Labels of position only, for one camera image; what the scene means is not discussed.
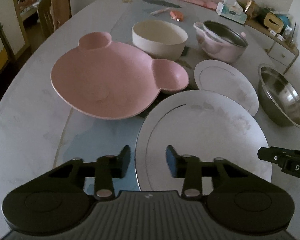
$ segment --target plate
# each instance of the plate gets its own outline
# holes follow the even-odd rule
[[[219,60],[204,60],[194,69],[199,89],[216,92],[236,101],[252,116],[259,108],[256,91],[249,80],[237,69]]]
[[[58,95],[78,111],[101,119],[124,119],[145,110],[160,90],[174,92],[189,83],[186,70],[152,59],[109,33],[90,33],[51,70]]]
[[[271,163],[258,159],[260,147],[268,147],[254,118],[238,103],[210,91],[190,90],[159,103],[145,119],[137,139],[135,164],[143,191],[178,190],[183,178],[171,177],[165,150],[172,145],[179,155],[201,161],[223,157],[271,181]],[[203,192],[212,191],[211,178],[202,178]]]

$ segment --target pink plate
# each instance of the pink plate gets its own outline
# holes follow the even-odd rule
[[[152,59],[105,32],[83,36],[51,70],[58,95],[78,111],[123,119],[145,110],[160,90],[179,91],[189,83],[186,70],[167,59]]]

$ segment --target brown cloth on chair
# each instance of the brown cloth on chair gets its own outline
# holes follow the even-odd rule
[[[70,19],[69,0],[51,0],[50,14],[53,19],[54,30],[56,30]]]

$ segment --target wooden floor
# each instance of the wooden floor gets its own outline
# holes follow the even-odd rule
[[[37,23],[37,19],[37,14],[34,14],[24,21],[30,47],[17,59],[16,62],[9,63],[0,74],[0,101],[19,70],[44,42],[41,26],[40,23]]]

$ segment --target large white plate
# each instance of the large white plate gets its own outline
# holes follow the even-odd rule
[[[268,147],[254,118],[233,100],[205,90],[184,91],[159,103],[147,116],[137,139],[136,173],[141,190],[181,192],[183,178],[171,177],[165,150],[172,145],[179,155],[201,161],[223,157],[271,181],[271,163],[258,159]],[[203,179],[203,193],[212,190],[211,178]]]
[[[259,100],[249,80],[237,69],[219,60],[204,60],[194,69],[194,80],[201,90],[226,96],[252,116],[258,112]]]

